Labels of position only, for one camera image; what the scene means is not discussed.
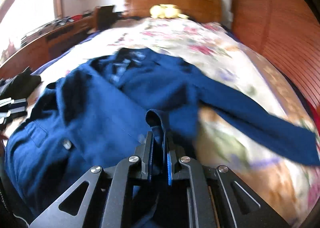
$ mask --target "white button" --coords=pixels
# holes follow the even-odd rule
[[[71,146],[72,146],[71,141],[69,141],[69,140],[64,140],[62,144],[63,144],[63,146],[64,146],[64,148],[65,148],[66,150],[71,149]]]

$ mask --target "silver bolt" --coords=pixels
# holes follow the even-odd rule
[[[99,173],[101,171],[101,167],[100,166],[93,166],[90,170],[92,173]]]
[[[219,171],[222,173],[228,172],[229,168],[227,166],[219,166]]]
[[[189,157],[187,157],[187,156],[183,156],[183,157],[181,157],[181,162],[183,162],[183,163],[188,163],[188,162],[190,162],[190,158]]]
[[[139,160],[139,157],[138,156],[131,156],[130,158],[129,158],[129,161],[130,162],[137,162]]]

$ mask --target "bed sheet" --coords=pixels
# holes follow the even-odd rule
[[[28,115],[48,83],[66,76],[88,59],[111,55],[122,47],[148,47],[181,57],[209,78],[251,97],[268,113],[314,131],[319,141],[315,125],[300,100],[265,58],[234,41],[217,23],[200,25],[182,19],[122,20],[91,41],[76,45],[41,73],[43,82],[28,98]],[[25,118],[14,120],[4,134],[10,136]],[[229,166],[295,227],[319,197],[319,168],[304,167],[278,156],[229,125],[209,107],[199,110],[194,147],[203,165]]]

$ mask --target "blue coat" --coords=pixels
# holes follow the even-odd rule
[[[314,133],[268,114],[181,58],[123,48],[46,87],[30,118],[9,139],[5,169],[37,216],[91,166],[114,166],[132,155],[150,130],[149,109],[169,115],[174,142],[194,157],[200,102],[272,151],[320,165]]]

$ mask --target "stuffed animal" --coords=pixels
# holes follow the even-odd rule
[[[173,4],[160,4],[154,5],[150,9],[151,18],[157,19],[175,19],[175,18],[182,18],[187,19],[189,18],[187,15],[181,14],[181,10],[178,9],[177,5]]]

